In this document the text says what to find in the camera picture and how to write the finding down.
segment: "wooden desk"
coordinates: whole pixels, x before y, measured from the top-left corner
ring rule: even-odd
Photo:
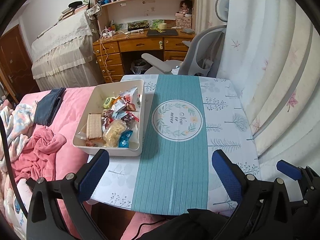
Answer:
[[[94,54],[97,56],[102,75],[106,83],[111,80],[119,82],[123,75],[130,74],[130,66],[126,52],[157,51],[157,55],[161,56],[163,60],[181,60],[183,61],[188,47],[182,41],[191,41],[195,34],[187,34],[177,30],[177,36],[159,35],[147,36],[148,31],[143,34],[134,33],[127,35],[121,33],[102,41],[93,43]]]

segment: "chair armrest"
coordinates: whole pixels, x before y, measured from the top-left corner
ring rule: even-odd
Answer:
[[[170,67],[167,63],[159,60],[149,53],[143,53],[141,57],[165,74],[169,74],[172,71],[172,67]]]
[[[191,45],[191,41],[182,41],[182,43],[184,45],[186,45],[187,47],[190,47],[190,45]]]

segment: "blue gripper pad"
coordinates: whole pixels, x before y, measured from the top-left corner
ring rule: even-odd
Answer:
[[[219,154],[219,151],[216,150],[212,154],[212,166],[218,174],[224,188],[226,189],[230,199],[240,203],[242,201],[242,185],[239,180],[234,175],[233,171],[226,163],[224,158]]]
[[[82,179],[78,183],[75,181],[80,202],[90,199],[108,166],[109,153],[103,149],[99,150],[89,163],[82,166],[77,173],[77,177],[79,175]]]
[[[298,180],[302,178],[302,174],[299,168],[293,166],[290,163],[287,163],[284,160],[280,160],[277,163],[277,170],[287,175],[289,178],[293,180]]]

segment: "table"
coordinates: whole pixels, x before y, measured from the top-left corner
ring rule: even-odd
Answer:
[[[94,42],[93,53],[97,56],[97,63],[106,83],[111,83],[110,79],[118,82],[124,73],[131,73],[131,62],[142,53],[151,53],[163,61],[183,61],[188,47],[182,41],[191,41],[195,34],[187,34],[182,30],[177,30],[177,33],[177,36],[166,33],[147,36],[148,30],[145,30],[144,33],[133,33],[129,36],[123,33],[116,34],[103,40],[102,44],[99,40]]]
[[[252,133],[232,83],[182,75],[128,75],[145,81],[143,150],[110,157],[91,199],[133,211],[180,215],[188,208],[230,214],[236,207],[212,167],[222,149],[260,179]]]

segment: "blue snack package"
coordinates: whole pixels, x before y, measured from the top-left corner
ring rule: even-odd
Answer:
[[[129,148],[129,138],[132,135],[133,131],[124,131],[119,139],[119,148]]]

